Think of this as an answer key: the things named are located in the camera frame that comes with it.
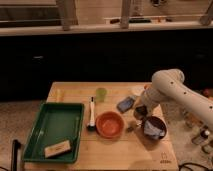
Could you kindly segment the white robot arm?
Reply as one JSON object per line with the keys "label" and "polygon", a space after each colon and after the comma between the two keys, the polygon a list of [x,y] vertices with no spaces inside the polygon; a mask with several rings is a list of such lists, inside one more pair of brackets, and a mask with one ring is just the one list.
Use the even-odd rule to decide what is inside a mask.
{"label": "white robot arm", "polygon": [[140,94],[139,103],[151,112],[161,102],[174,100],[213,132],[213,101],[185,86],[184,79],[184,73],[180,69],[155,72],[151,85]]}

